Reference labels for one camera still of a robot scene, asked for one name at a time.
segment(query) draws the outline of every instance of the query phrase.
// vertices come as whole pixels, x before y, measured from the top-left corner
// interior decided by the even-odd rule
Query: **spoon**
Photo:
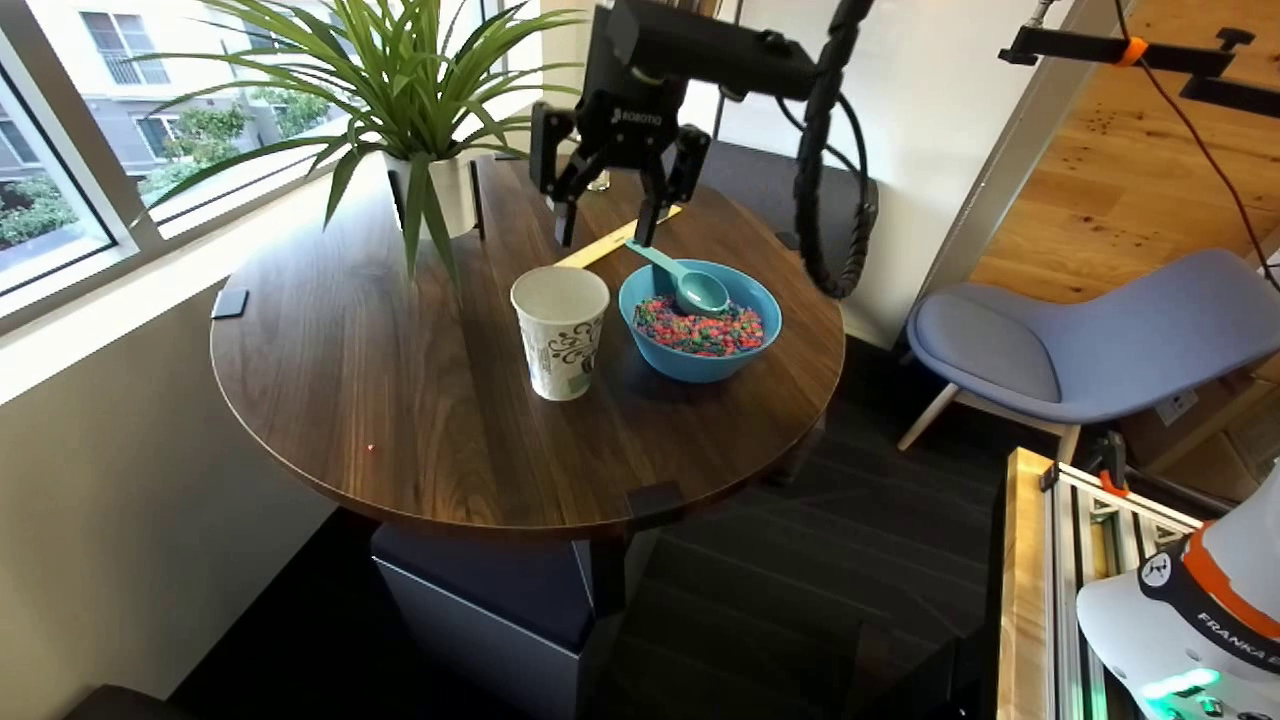
[[[644,247],[644,243],[630,243],[630,247],[674,274],[676,305],[684,312],[694,312],[694,314],[726,314],[734,307],[728,305],[728,289],[718,274],[710,274],[699,268],[687,268],[687,263],[679,263],[676,257],[667,257],[660,247]]]

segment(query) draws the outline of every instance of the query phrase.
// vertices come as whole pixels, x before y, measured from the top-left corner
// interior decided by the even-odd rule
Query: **white wall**
[[[838,0],[743,0],[750,29],[776,29],[813,54],[827,40],[834,13]],[[998,59],[1031,13],[1031,0],[871,5],[849,59],[845,96],[870,136],[882,223],[863,278],[845,299],[849,331],[871,344],[893,344],[902,331],[924,272],[1031,78],[1031,67]],[[801,136],[773,100],[750,96],[726,108],[719,141],[792,156]],[[854,151],[845,122],[834,122],[834,141]]]
[[[0,714],[169,695],[331,509],[216,397],[207,290],[0,406]]]

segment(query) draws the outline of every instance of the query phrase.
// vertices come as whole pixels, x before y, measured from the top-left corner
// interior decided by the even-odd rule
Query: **window sill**
[[[310,179],[273,202],[244,212],[183,247],[174,247],[136,272],[86,290],[46,314],[0,337],[0,403],[32,390],[56,370],[82,363],[86,355],[108,347],[132,326],[163,314],[169,307],[200,294],[205,289],[232,274],[248,257],[268,247],[273,223],[296,228],[296,217],[325,212],[329,179]]]

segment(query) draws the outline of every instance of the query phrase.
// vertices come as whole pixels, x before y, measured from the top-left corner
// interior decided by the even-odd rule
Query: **gray chair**
[[[941,289],[910,314],[910,344],[949,389],[902,437],[902,450],[949,403],[970,403],[1060,437],[1058,458],[1069,464],[1085,424],[1143,411],[1280,351],[1280,290],[1240,257],[1210,247],[1085,305]]]

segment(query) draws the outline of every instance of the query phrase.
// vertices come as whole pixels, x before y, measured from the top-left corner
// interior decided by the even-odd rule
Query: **chair leg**
[[[921,431],[956,400],[962,385],[949,385],[944,390],[937,390],[937,400],[918,417],[918,424],[903,431],[903,438],[897,438],[897,450],[910,450]]]
[[[1063,431],[1058,437],[1058,458],[1073,464],[1076,458],[1076,442],[1080,442],[1080,424],[1063,424]]]

